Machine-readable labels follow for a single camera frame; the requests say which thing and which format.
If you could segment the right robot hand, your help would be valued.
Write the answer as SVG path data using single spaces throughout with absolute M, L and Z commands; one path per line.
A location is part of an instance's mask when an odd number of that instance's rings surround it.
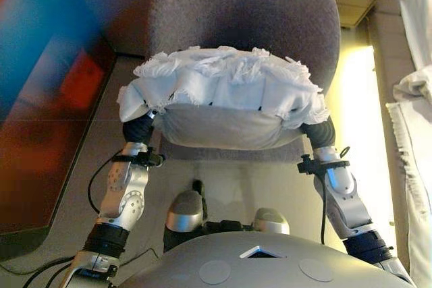
M 309 139 L 313 150 L 335 145 L 336 132 L 331 117 L 318 124 L 303 123 L 300 130 Z

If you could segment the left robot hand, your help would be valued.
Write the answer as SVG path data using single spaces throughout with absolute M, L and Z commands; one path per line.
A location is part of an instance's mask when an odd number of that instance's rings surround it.
M 143 116 L 123 123 L 124 140 L 131 143 L 143 143 L 148 146 L 154 130 L 153 121 L 156 115 L 156 111 L 150 110 Z

